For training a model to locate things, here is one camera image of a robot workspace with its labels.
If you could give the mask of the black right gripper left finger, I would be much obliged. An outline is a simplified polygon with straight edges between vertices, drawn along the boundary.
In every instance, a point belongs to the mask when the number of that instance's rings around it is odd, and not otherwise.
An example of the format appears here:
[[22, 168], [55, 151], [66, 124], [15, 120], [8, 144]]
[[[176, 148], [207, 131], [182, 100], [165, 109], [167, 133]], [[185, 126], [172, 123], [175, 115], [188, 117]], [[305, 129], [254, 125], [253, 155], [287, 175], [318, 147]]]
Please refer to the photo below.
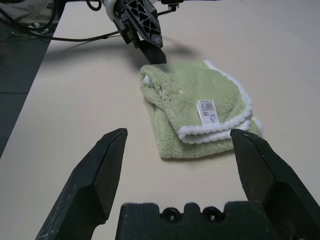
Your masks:
[[38, 240], [90, 240], [109, 219], [128, 136], [105, 134], [76, 165], [39, 230]]

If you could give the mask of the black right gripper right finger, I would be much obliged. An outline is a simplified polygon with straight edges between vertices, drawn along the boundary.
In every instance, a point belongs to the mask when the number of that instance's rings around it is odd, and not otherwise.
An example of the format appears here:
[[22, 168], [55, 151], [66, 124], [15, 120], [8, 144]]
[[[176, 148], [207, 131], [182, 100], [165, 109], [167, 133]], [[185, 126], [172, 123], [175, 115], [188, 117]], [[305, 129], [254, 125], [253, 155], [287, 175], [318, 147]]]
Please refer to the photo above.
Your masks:
[[230, 132], [242, 188], [258, 201], [280, 240], [318, 240], [320, 206], [306, 186], [266, 140], [232, 129]]

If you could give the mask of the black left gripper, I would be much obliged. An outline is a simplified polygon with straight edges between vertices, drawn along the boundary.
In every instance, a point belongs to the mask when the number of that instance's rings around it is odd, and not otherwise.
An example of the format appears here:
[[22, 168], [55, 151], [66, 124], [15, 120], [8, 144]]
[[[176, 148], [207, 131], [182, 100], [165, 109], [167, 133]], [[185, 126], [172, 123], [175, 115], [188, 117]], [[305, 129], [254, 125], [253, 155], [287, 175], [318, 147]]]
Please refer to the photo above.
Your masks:
[[162, 0], [168, 10], [157, 12], [155, 0], [117, 0], [113, 4], [113, 22], [126, 44], [134, 43], [151, 65], [166, 64], [158, 16], [174, 12], [179, 0]]

